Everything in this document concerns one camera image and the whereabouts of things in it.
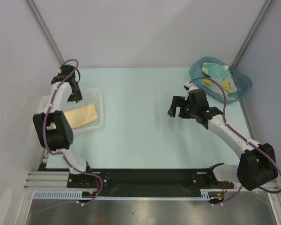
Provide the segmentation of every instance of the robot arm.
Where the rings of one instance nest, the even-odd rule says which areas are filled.
[[[219,136],[240,159],[238,166],[222,164],[216,167],[214,175],[218,181],[238,182],[246,189],[253,190],[277,178],[278,173],[275,167],[248,142],[259,146],[275,161],[274,149],[271,145],[268,143],[261,145],[253,139],[241,139],[227,126],[228,121],[225,122],[222,111],[216,107],[209,107],[206,94],[202,89],[189,84],[185,86],[185,89],[188,90],[187,97],[174,96],[168,115],[175,117],[176,108],[180,107],[179,117],[196,119],[199,124]],[[229,126],[241,134],[231,124]]]
[[[33,116],[33,123],[37,131],[37,136],[43,147],[44,137],[43,137],[43,124],[45,114],[49,107],[51,108],[46,120],[46,141],[49,149],[55,155],[60,155],[63,160],[64,156],[74,168],[85,172],[88,168],[87,162],[76,152],[70,145],[73,143],[74,136],[73,131],[67,122],[67,119],[63,113],[66,108],[66,104],[69,101],[78,102],[82,100],[82,95],[79,89],[78,82],[75,81],[75,72],[71,77],[69,77],[65,82],[61,83],[62,80],[68,76],[74,67],[71,65],[63,65],[60,67],[59,74],[52,80],[52,92],[51,97],[39,114]],[[79,174],[73,168],[69,168],[70,173]]]

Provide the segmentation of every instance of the teal plastic basket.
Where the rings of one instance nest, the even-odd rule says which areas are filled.
[[[197,61],[189,70],[189,75],[191,76],[192,79],[198,78],[198,77],[207,77],[206,74],[202,72],[202,66],[203,63],[205,62],[212,62],[212,63],[217,63],[221,66],[226,65],[226,63],[223,63],[222,61],[214,58],[214,57],[204,57]],[[232,67],[229,67],[230,73],[232,75],[232,79],[234,81],[234,84],[237,86],[238,91],[232,94],[228,94],[229,97],[235,98],[234,100],[227,100],[227,103],[230,104],[232,102],[237,102],[240,99],[242,99],[251,89],[252,87],[252,82],[243,73],[239,72],[237,69],[234,69]],[[219,101],[224,101],[224,98],[213,91],[211,91],[208,87],[202,84],[203,80],[196,80],[193,83],[198,87],[203,89],[208,95],[211,97],[219,100]]]

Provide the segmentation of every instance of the white wall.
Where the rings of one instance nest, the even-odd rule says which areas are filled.
[[[61,54],[82,68],[231,64],[265,0],[35,0]]]
[[[7,225],[39,160],[32,116],[58,66],[25,1],[0,0],[0,193],[12,188]]]
[[[253,83],[244,98],[253,134],[274,146],[281,166],[281,0],[274,1],[237,68]]]

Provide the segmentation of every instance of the green cloth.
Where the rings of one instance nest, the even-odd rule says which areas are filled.
[[[227,65],[220,66],[216,63],[205,62],[203,63],[202,72],[209,77],[224,81],[227,77],[231,77],[228,68]]]

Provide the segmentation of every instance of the light blue table surface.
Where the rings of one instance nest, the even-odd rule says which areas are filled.
[[[173,95],[185,96],[188,67],[80,69],[80,89],[99,88],[104,124],[77,134],[72,145],[93,168],[204,168],[238,164],[235,153],[194,119],[171,118]],[[210,106],[223,104],[207,97]],[[249,137],[240,104],[227,106],[227,118]],[[47,168],[66,168],[50,156]]]

